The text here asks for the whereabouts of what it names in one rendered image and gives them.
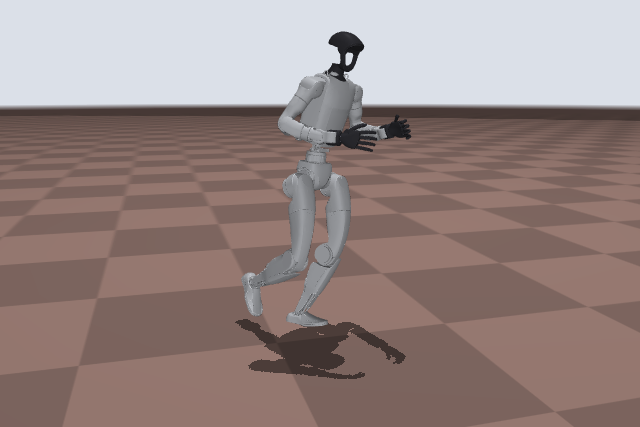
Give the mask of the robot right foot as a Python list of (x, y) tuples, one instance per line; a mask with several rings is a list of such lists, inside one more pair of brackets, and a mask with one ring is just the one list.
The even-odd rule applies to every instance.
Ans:
[[(263, 306), (261, 301), (261, 291), (260, 288), (254, 287), (252, 289), (251, 285), (256, 285), (257, 283), (250, 284), (250, 280), (255, 277), (254, 273), (246, 273), (242, 276), (241, 281), (244, 287), (244, 298), (249, 312), (253, 316), (260, 316), (263, 312)], [(251, 286), (251, 287), (250, 287)]]

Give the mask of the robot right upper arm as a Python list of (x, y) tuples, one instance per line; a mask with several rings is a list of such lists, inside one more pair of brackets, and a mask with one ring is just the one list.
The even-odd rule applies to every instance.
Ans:
[(297, 92), (278, 120), (278, 128), (284, 135), (291, 136), (280, 129), (280, 119), (285, 116), (295, 119), (296, 116), (306, 109), (312, 99), (318, 98), (322, 94), (325, 85), (326, 81), (321, 77), (306, 76), (301, 80)]

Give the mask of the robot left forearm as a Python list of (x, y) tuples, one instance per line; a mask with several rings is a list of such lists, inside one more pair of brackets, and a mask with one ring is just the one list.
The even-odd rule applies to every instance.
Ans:
[[(361, 131), (375, 131), (376, 134), (361, 134), (361, 136), (369, 136), (369, 137), (375, 137), (377, 138), (377, 141), (387, 138), (386, 133), (385, 133), (385, 129), (379, 129), (381, 126), (372, 126), (372, 125), (368, 125), (366, 127), (362, 127)], [(366, 139), (364, 139), (366, 140)], [(370, 140), (369, 140), (370, 141)]]

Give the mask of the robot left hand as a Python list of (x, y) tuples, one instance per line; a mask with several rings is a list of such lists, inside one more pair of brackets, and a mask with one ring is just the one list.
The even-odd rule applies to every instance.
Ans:
[(411, 138), (411, 135), (409, 134), (411, 130), (407, 129), (409, 127), (409, 124), (405, 124), (405, 125), (403, 124), (407, 122), (407, 120), (404, 119), (402, 121), (398, 121), (398, 118), (399, 118), (399, 115), (396, 115), (395, 120), (391, 122), (391, 124), (382, 125), (379, 128), (379, 129), (382, 129), (382, 128), (385, 129), (387, 138), (384, 138), (384, 139), (393, 138), (394, 136), (398, 138), (406, 137), (406, 140)]

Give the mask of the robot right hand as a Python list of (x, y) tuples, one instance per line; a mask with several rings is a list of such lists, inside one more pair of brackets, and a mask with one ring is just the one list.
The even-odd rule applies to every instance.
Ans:
[(361, 123), (361, 124), (358, 124), (356, 126), (353, 126), (350, 129), (346, 129), (343, 133), (342, 133), (341, 130), (328, 130), (327, 132), (337, 132), (336, 133), (336, 143), (326, 143), (326, 144), (330, 145), (330, 146), (340, 146), (341, 144), (343, 144), (346, 147), (351, 148), (351, 149), (355, 149), (356, 148), (356, 149), (360, 149), (360, 150), (373, 152), (373, 150), (370, 149), (370, 148), (358, 146), (358, 144), (369, 145), (369, 146), (375, 146), (376, 145), (375, 143), (360, 141), (360, 139), (377, 141), (377, 138), (375, 138), (375, 137), (361, 136), (360, 135), (360, 134), (376, 134), (375, 131), (358, 131), (357, 130), (357, 129), (361, 128), (361, 127), (366, 127), (366, 126), (367, 126), (366, 123)]

